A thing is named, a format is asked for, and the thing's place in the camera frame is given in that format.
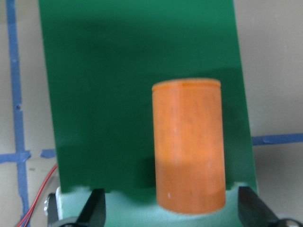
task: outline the gray floor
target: gray floor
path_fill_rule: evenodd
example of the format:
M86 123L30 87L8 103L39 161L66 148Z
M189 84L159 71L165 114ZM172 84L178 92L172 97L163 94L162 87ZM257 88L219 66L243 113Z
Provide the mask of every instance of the gray floor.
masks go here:
M303 132L303 2L235 0L252 136ZM44 51L37 0L17 1L30 204L55 158ZM5 0L0 0L0 154L14 153ZM280 216L303 221L303 143L254 147L261 198ZM0 164L0 220L15 226L21 215L15 163ZM31 226L46 226L43 200L59 185L51 178Z

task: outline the cable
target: cable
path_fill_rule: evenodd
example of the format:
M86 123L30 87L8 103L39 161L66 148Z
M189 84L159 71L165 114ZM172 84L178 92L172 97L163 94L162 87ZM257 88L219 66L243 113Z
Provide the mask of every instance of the cable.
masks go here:
M22 220L19 222L19 224L17 225L17 227L21 227L22 224L23 224L23 222L24 222L26 219L27 219L27 221L26 221L24 227L26 227L26 226L28 225L29 220L30 220L30 218L32 217L32 214L33 214L33 212L34 212L35 206L36 206L36 204L37 204L37 202L38 202L38 199L40 198L40 195L41 195L42 191L43 191L43 189L44 189L46 183L48 182L49 178L51 177L51 175L53 174L53 172L56 170L57 167L58 167L58 165L55 164L55 165L53 166L53 168L51 169L51 171L48 173L48 175L46 176L45 180L43 181L43 183L42 183L42 185L41 185L41 187L40 187L40 189L39 189L39 191L38 191L38 193L37 193L37 196L35 197L35 200L34 200L34 202L33 202L33 205L32 205L31 208L28 210L28 212L26 213L26 215L22 218Z

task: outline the blue tape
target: blue tape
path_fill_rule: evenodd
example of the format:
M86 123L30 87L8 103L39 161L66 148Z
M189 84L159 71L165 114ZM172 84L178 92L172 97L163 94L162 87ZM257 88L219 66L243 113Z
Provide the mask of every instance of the blue tape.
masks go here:
M303 133L252 137L253 146L299 142L303 142Z
M28 160L31 157L29 151L26 152L18 152L13 154L4 154L0 155L0 164L5 162L17 162L22 163Z
M44 150L42 150L40 157L45 157L45 158L56 157L56 150L55 149L44 149Z
M15 0L6 0L7 24L9 35L9 58L11 87L13 97L13 114L14 114L14 130L16 153L24 153L24 130L23 130L23 113L21 110L21 81L19 68L18 53L18 36L16 24L16 5ZM27 193L27 169L26 162L17 163L18 171L18 191L22 200L23 216L28 211L28 193Z

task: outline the orange can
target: orange can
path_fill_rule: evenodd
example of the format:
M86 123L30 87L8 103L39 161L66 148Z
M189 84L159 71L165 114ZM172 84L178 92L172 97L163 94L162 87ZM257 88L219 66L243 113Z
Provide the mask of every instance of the orange can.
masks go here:
M225 205L221 83L177 79L152 87L157 201L203 214Z

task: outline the green board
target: green board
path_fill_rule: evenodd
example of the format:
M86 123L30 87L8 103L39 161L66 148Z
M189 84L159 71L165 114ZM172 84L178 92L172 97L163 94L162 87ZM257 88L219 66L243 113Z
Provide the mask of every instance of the green board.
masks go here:
M40 14L63 193L153 203L151 88L195 77L222 83L227 189L256 188L232 0L40 0Z

